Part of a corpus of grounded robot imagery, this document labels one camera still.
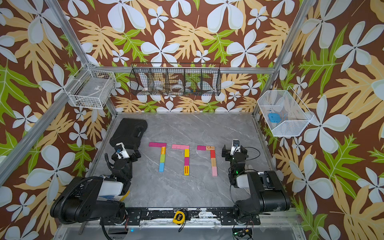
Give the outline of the light pink block bottom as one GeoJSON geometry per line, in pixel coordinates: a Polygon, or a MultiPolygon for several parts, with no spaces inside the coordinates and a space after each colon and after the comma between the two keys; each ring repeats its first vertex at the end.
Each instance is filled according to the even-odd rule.
{"type": "Polygon", "coordinates": [[[212,167],[212,176],[217,177],[218,176],[218,170],[217,167],[212,167]]]}

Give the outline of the green block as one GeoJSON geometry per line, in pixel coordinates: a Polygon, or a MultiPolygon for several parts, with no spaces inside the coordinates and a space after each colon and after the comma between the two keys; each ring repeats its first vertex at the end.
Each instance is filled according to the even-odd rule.
{"type": "Polygon", "coordinates": [[[160,163],[165,163],[166,155],[161,154],[160,163]]]}

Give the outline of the blue block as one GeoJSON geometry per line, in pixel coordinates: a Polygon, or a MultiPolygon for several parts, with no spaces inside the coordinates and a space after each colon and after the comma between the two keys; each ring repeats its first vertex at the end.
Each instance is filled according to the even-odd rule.
{"type": "Polygon", "coordinates": [[[160,164],[159,164],[159,172],[160,172],[160,173],[163,173],[163,172],[164,172],[164,169],[165,169],[165,163],[160,163],[160,164]]]}

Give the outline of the yellow red striped block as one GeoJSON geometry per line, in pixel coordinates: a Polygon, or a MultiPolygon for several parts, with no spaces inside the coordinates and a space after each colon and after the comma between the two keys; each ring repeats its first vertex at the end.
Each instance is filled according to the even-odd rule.
{"type": "Polygon", "coordinates": [[[188,176],[190,174],[190,166],[184,166],[184,175],[188,176]]]}

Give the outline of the tan wooden block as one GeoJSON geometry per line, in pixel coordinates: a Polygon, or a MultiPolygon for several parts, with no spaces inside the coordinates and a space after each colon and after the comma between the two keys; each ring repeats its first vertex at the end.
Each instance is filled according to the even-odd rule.
{"type": "Polygon", "coordinates": [[[212,167],[217,166],[216,158],[211,158],[211,164],[212,164],[212,167]]]}

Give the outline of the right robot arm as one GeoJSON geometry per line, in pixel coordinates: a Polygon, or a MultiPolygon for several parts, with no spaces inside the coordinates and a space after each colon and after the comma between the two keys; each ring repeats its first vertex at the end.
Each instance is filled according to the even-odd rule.
{"type": "Polygon", "coordinates": [[[253,218],[261,213],[283,212],[290,209],[291,202],[277,173],[246,169],[248,151],[238,141],[235,141],[231,149],[223,147],[222,157],[230,163],[228,170],[230,187],[250,191],[248,199],[234,202],[234,216],[237,219],[253,218]]]}

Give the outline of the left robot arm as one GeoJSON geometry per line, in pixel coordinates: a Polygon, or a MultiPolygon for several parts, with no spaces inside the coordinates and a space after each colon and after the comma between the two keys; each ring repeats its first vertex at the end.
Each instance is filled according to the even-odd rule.
{"type": "Polygon", "coordinates": [[[141,157],[138,149],[131,154],[117,150],[114,164],[105,154],[111,175],[108,177],[76,177],[54,201],[50,215],[62,224],[101,220],[122,224],[127,217],[122,199],[128,195],[133,178],[133,163],[141,157]]]}

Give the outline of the white work glove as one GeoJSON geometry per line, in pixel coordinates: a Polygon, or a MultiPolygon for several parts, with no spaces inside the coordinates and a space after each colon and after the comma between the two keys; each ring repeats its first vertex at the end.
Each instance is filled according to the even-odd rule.
{"type": "Polygon", "coordinates": [[[246,170],[256,172],[256,170],[252,167],[252,165],[246,165],[246,170]]]}

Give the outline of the black plastic case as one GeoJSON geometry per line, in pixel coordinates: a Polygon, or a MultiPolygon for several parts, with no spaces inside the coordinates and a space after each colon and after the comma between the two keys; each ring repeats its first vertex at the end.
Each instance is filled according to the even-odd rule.
{"type": "Polygon", "coordinates": [[[111,137],[110,145],[115,147],[116,144],[123,143],[126,149],[138,149],[147,128],[146,120],[124,118],[111,137]]]}

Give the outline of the blue knit glove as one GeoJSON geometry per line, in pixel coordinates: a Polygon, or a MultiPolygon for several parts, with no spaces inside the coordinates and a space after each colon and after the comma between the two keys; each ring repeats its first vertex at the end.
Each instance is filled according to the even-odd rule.
{"type": "Polygon", "coordinates": [[[120,196],[120,195],[106,195],[106,196],[98,196],[99,199],[102,199],[102,200],[107,200],[107,201],[119,201],[119,202],[123,202],[127,197],[128,195],[130,194],[130,191],[127,191],[123,196],[120,196]]]}

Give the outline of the blue object in basket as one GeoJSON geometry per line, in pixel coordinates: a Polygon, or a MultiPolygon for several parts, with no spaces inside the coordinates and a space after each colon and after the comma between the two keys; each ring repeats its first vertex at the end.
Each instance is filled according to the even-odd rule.
{"type": "Polygon", "coordinates": [[[277,113],[268,113],[268,119],[271,123],[280,123],[282,121],[281,117],[277,113]]]}

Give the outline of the yellow tape measure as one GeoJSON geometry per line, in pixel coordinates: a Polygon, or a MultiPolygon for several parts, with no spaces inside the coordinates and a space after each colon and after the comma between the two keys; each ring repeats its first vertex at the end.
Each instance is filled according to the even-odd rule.
{"type": "Polygon", "coordinates": [[[176,211],[172,222],[176,225],[183,225],[186,221],[187,214],[183,211],[176,211]]]}

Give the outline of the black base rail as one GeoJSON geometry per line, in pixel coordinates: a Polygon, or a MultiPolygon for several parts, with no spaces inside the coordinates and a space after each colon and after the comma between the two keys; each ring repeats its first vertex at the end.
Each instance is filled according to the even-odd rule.
{"type": "Polygon", "coordinates": [[[241,214],[234,207],[126,208],[123,220],[107,218],[103,220],[103,224],[118,227],[168,226],[175,224],[173,220],[177,213],[184,214],[188,226],[258,226],[261,224],[258,214],[241,214]]]}

